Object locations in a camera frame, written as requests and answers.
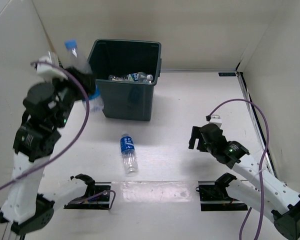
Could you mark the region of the blue cap water bottle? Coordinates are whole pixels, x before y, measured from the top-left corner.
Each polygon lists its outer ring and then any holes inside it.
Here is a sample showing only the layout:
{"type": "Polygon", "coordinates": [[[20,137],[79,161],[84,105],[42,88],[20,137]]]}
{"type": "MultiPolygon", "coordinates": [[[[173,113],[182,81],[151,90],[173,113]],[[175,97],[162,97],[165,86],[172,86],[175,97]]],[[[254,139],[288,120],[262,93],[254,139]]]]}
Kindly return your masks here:
{"type": "Polygon", "coordinates": [[[70,61],[70,66],[77,69],[80,73],[90,76],[91,81],[89,83],[89,87],[92,86],[93,91],[90,91],[90,93],[87,91],[89,99],[89,111],[91,113],[102,111],[104,108],[104,102],[97,86],[96,79],[93,76],[93,71],[88,62],[87,56],[78,47],[77,41],[74,39],[66,40],[64,45],[69,55],[68,58],[70,61]]]}

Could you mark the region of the clear bottle white label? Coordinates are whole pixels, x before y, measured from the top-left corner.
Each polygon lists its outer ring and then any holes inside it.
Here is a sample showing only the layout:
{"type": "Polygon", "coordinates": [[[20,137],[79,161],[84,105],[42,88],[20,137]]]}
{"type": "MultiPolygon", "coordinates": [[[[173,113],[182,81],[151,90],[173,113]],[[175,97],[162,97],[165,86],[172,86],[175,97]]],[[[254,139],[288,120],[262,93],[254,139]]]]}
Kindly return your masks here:
{"type": "Polygon", "coordinates": [[[126,80],[129,82],[138,82],[150,84],[153,82],[154,77],[151,74],[145,72],[130,73],[126,76],[126,80]]]}

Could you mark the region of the white cap Pocari bottle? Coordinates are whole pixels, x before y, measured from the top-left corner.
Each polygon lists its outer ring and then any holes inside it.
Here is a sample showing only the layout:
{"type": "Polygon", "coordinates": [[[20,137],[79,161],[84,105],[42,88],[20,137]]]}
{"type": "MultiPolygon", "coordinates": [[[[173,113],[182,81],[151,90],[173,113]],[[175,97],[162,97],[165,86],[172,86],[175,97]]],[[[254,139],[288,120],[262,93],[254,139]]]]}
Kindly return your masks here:
{"type": "Polygon", "coordinates": [[[127,174],[136,173],[138,171],[138,163],[135,144],[131,135],[123,132],[119,143],[125,172],[127,174]]]}

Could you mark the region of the clear bottle yellowish label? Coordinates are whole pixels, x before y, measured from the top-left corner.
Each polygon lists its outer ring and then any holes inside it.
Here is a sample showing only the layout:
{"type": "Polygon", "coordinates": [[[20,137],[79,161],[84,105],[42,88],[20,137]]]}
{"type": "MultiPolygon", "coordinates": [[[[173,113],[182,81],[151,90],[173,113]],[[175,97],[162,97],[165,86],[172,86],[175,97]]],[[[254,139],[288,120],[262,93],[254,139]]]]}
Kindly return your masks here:
{"type": "Polygon", "coordinates": [[[108,79],[110,81],[117,81],[117,82],[130,82],[131,81],[131,78],[130,78],[129,74],[122,75],[122,76],[110,75],[108,77],[108,79]]]}

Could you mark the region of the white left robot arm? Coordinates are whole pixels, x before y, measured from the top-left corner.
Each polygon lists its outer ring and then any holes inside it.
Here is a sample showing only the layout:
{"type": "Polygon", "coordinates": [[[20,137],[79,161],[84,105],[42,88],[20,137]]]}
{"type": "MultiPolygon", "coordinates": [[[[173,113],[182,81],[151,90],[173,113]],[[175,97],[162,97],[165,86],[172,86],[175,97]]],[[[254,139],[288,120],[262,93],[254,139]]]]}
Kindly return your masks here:
{"type": "Polygon", "coordinates": [[[79,174],[50,193],[39,193],[45,167],[57,159],[55,144],[61,138],[76,101],[88,100],[96,82],[87,58],[70,50],[70,66],[41,58],[35,63],[43,82],[36,83],[23,100],[25,111],[13,142],[13,172],[8,197],[0,208],[0,224],[10,223],[9,239],[22,240],[44,228],[56,210],[82,203],[95,195],[95,181],[79,174]]]}

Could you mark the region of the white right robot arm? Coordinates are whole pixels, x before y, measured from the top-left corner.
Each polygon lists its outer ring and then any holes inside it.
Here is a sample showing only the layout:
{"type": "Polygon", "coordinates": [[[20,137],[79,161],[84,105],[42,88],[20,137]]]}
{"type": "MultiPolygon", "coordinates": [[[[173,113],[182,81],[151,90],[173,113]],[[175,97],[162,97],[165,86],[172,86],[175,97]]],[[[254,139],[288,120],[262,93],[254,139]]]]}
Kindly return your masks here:
{"type": "Polygon", "coordinates": [[[221,128],[222,120],[213,116],[204,126],[193,126],[189,149],[210,153],[219,163],[244,177],[225,173],[214,182],[214,193],[220,200],[239,200],[271,221],[288,240],[300,238],[300,193],[289,188],[255,160],[238,141],[229,141],[221,128]]]}

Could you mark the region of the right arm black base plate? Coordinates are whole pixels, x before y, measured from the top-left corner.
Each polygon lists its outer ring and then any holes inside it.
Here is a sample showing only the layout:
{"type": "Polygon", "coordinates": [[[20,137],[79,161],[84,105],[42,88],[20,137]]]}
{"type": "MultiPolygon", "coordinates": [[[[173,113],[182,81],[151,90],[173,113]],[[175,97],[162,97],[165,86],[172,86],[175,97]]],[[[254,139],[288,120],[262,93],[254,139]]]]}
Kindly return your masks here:
{"type": "Polygon", "coordinates": [[[195,191],[199,194],[202,212],[247,211],[243,202],[231,198],[220,190],[213,181],[199,181],[195,191]]]}

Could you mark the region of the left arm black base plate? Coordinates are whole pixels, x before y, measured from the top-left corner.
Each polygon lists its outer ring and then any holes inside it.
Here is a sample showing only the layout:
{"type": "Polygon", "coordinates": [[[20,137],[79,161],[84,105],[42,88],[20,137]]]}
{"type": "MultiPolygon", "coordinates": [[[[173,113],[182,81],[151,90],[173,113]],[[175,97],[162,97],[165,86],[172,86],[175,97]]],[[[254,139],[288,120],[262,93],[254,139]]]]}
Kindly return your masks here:
{"type": "Polygon", "coordinates": [[[63,208],[67,210],[110,210],[111,182],[97,182],[84,197],[75,198],[63,208]]]}

